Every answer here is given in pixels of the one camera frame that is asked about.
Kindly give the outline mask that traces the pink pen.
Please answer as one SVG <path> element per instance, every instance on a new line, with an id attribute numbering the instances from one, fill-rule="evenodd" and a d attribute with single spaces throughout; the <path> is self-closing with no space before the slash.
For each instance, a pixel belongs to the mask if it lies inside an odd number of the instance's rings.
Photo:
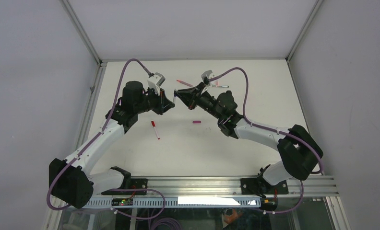
<path id="1" fill-rule="evenodd" d="M 186 85 L 186 86 L 188 86 L 188 87 L 193 87 L 193 85 L 192 84 L 189 84 L 189 83 L 187 83 L 187 82 L 185 82 L 185 81 L 182 81 L 182 80 L 176 80 L 178 83 L 180 83 L 180 84 L 183 84 L 183 85 Z"/>

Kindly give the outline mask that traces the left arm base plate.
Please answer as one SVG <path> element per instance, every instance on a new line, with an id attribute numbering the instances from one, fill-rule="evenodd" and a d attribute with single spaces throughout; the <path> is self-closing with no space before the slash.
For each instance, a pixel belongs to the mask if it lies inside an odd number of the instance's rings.
<path id="1" fill-rule="evenodd" d="M 109 196 L 131 196 L 134 195 L 144 196 L 147 194 L 146 191 L 133 191 L 133 189 L 145 189 L 148 188 L 148 179 L 146 178 L 130 178 L 127 182 L 124 180 L 123 185 L 118 189 L 129 190 L 127 192 L 121 191 L 105 191 L 102 192 L 101 195 L 109 195 Z"/>

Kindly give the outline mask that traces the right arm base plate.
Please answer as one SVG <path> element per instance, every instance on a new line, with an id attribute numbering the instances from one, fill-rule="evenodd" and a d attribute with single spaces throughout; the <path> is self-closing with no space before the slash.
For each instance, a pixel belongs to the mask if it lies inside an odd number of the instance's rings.
<path id="1" fill-rule="evenodd" d="M 243 195 L 287 195 L 289 193 L 288 185 L 286 181 L 281 181 L 277 185 L 264 185 L 259 183 L 258 179 L 253 178 L 241 178 L 240 188 Z"/>

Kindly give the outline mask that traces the white pen red tip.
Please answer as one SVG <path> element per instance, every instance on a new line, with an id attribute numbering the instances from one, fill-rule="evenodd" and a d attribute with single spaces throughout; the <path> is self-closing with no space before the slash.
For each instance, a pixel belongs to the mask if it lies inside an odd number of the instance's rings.
<path id="1" fill-rule="evenodd" d="M 154 126 L 153 128 L 154 128 L 155 135 L 156 135 L 157 139 L 160 140 L 160 136 L 159 136 L 159 133 L 158 133 L 156 126 Z"/>

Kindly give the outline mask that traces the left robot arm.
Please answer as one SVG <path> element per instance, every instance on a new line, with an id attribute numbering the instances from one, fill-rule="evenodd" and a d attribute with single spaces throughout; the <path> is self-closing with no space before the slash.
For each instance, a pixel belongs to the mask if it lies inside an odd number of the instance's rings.
<path id="1" fill-rule="evenodd" d="M 148 81 L 148 89 L 139 81 L 129 81 L 122 96 L 106 114 L 97 132 L 75 152 L 49 165 L 47 202 L 54 196 L 75 208 L 84 207 L 93 195 L 115 190 L 124 195 L 130 191 L 131 173 L 117 166 L 105 172 L 91 171 L 107 149 L 137 122 L 139 114 L 153 111 L 163 115 L 175 105 L 161 88 L 162 82 Z"/>

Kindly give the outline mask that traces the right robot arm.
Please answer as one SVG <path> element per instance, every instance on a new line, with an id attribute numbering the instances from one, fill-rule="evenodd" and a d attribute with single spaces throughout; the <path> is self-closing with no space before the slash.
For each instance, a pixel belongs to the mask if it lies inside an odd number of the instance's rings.
<path id="1" fill-rule="evenodd" d="M 261 168 L 252 185 L 247 185 L 253 194 L 264 197 L 280 182 L 291 178 L 304 181 L 310 174 L 315 174 L 316 166 L 323 167 L 319 162 L 323 151 L 304 127 L 279 128 L 253 123 L 237 112 L 238 105 L 231 91 L 215 98 L 207 92 L 206 85 L 200 83 L 176 90 L 174 95 L 190 110 L 200 107 L 217 118 L 217 125 L 225 136 L 254 141 L 279 153 L 280 161 Z"/>

